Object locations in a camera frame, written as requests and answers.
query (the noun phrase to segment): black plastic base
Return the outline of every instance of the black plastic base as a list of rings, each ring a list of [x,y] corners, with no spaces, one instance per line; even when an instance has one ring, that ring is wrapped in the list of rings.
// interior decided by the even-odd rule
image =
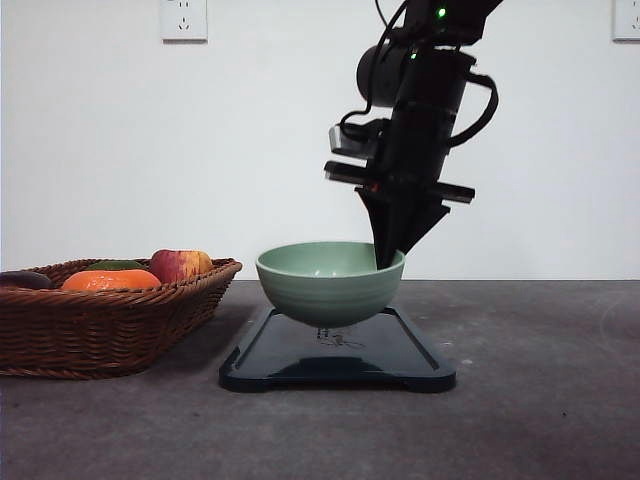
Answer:
[[[333,329],[310,327],[270,309],[220,367],[219,383],[236,392],[400,386],[436,393],[455,386],[456,372],[396,308]]]

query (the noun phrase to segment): gray table surface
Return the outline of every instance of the gray table surface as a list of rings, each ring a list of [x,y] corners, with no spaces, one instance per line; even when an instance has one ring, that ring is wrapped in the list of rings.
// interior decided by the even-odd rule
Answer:
[[[239,394],[217,371],[268,302],[233,282],[150,370],[0,378],[2,479],[638,479],[640,282],[403,282],[443,394]]]

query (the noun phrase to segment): apple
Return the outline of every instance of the apple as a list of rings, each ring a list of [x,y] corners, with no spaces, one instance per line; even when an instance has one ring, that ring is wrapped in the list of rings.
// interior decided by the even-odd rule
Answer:
[[[177,282],[212,269],[211,258],[200,250],[158,250],[149,262],[149,271],[162,283]]]

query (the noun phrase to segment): white wall socket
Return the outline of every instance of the white wall socket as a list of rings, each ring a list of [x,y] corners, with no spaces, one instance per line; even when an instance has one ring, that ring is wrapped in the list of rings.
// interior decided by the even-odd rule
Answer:
[[[163,40],[207,40],[207,0],[159,0]]]
[[[613,39],[640,40],[640,0],[613,1]]]

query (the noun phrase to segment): woven basket rim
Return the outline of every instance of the woven basket rim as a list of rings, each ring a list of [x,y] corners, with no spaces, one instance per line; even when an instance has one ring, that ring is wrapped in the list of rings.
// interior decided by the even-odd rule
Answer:
[[[24,271],[39,271],[45,269],[61,269],[71,265],[95,263],[101,259],[71,260],[64,263],[23,269]],[[148,262],[148,259],[137,259]],[[214,268],[204,274],[195,275],[185,280],[163,283],[159,287],[145,289],[110,289],[110,290],[33,290],[28,288],[0,289],[0,308],[3,305],[19,305],[22,303],[41,303],[47,305],[94,305],[113,306],[115,303],[164,304],[175,296],[190,296],[198,293],[202,288],[216,283],[221,277],[234,276],[242,269],[242,264],[233,258],[213,259]]]

